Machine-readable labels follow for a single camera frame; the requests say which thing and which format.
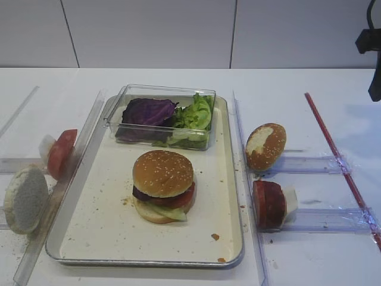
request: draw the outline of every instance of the bottom bun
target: bottom bun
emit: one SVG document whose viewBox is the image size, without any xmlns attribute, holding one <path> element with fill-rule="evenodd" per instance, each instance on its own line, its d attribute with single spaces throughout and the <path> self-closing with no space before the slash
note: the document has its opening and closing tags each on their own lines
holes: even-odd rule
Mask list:
<svg viewBox="0 0 381 286">
<path fill-rule="evenodd" d="M 138 214 L 145 220 L 148 220 L 149 222 L 169 223 L 169 222 L 176 221 L 174 219 L 170 219 L 169 217 L 163 216 L 155 212 L 153 209 L 147 206 L 143 201 L 140 201 L 135 197 L 133 197 L 133 204 Z M 193 200 L 190 200 L 189 203 L 183 206 L 184 212 L 187 213 L 189 209 L 191 209 L 192 205 L 193 205 Z"/>
</svg>

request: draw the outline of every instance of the black object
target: black object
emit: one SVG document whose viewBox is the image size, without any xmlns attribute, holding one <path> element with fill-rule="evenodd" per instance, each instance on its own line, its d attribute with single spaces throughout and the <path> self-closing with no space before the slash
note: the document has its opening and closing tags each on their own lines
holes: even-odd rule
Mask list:
<svg viewBox="0 0 381 286">
<path fill-rule="evenodd" d="M 371 0 L 367 10 L 367 21 L 369 29 L 364 29 L 356 40 L 356 46 L 360 54 L 367 51 L 377 51 L 376 71 L 368 89 L 371 100 L 381 100 L 381 29 L 375 29 L 371 20 L 371 9 L 374 2 Z"/>
</svg>

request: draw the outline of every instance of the clear plastic container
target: clear plastic container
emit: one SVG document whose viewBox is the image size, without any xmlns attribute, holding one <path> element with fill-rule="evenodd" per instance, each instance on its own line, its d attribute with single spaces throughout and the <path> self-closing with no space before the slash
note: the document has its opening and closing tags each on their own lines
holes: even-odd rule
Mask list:
<svg viewBox="0 0 381 286">
<path fill-rule="evenodd" d="M 214 109 L 216 92 L 212 90 L 127 85 L 120 91 L 114 104 L 105 116 L 107 125 L 111 129 L 111 136 L 117 142 L 125 144 L 206 150 L 208 149 L 209 138 L 212 132 L 213 112 L 211 124 L 204 130 L 122 123 L 123 111 L 132 100 L 137 98 L 171 100 L 177 103 L 176 108 L 181 107 L 184 109 L 194 103 L 193 96 L 195 94 L 211 96 L 212 110 Z"/>
</svg>

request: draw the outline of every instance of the crumb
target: crumb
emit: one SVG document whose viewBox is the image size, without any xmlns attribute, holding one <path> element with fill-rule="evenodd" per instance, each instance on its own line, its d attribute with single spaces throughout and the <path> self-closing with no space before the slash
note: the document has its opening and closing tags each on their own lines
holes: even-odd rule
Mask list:
<svg viewBox="0 0 381 286">
<path fill-rule="evenodd" d="M 218 234 L 212 234 L 211 235 L 213 237 L 214 240 L 219 240 L 220 239 L 220 236 Z"/>
</svg>

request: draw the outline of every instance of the tomato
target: tomato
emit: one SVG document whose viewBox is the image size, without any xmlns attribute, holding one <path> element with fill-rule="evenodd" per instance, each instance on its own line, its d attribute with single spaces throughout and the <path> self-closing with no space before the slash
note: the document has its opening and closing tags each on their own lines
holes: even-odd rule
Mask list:
<svg viewBox="0 0 381 286">
<path fill-rule="evenodd" d="M 50 149 L 48 172 L 56 180 L 62 176 L 66 160 L 76 141 L 77 133 L 77 129 L 65 130 Z"/>
<path fill-rule="evenodd" d="M 158 206 L 169 207 L 171 209 L 177 209 L 183 207 L 189 203 L 195 192 L 195 183 L 192 182 L 192 185 L 180 195 L 177 195 L 172 198 L 153 198 L 150 200 L 151 203 L 157 204 Z"/>
</svg>

